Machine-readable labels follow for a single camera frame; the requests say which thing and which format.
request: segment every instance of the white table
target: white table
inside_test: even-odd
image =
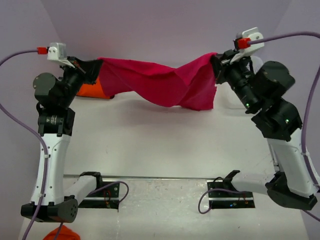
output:
[[[77,98],[72,108],[76,118],[66,175],[99,171],[104,176],[214,178],[237,169],[274,171],[267,143],[250,116],[224,108],[219,91],[214,110],[206,112],[159,107],[135,93],[110,101]],[[66,186],[73,181],[65,180]],[[308,239],[301,212],[265,195],[254,194],[255,209],[201,215],[197,204],[207,189],[204,179],[126,182],[130,193],[119,213],[80,209],[67,226],[83,240]],[[208,200],[202,207],[208,207]],[[57,226],[35,223],[29,239],[43,239]]]

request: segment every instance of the orange cloth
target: orange cloth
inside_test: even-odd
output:
[[[50,232],[43,240],[53,240],[57,234],[58,228]],[[71,229],[67,228],[65,225],[62,226],[57,240],[81,240],[80,236],[76,234]]]
[[[98,98],[98,99],[111,99],[112,97],[106,96],[102,90],[99,77],[96,79],[96,84],[83,84],[79,92],[76,94],[80,97]]]

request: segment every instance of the red cloth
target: red cloth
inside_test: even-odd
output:
[[[153,62],[100,57],[99,79],[106,96],[135,91],[163,107],[181,106],[196,111],[214,107],[217,91],[211,56],[205,54],[181,67]]]

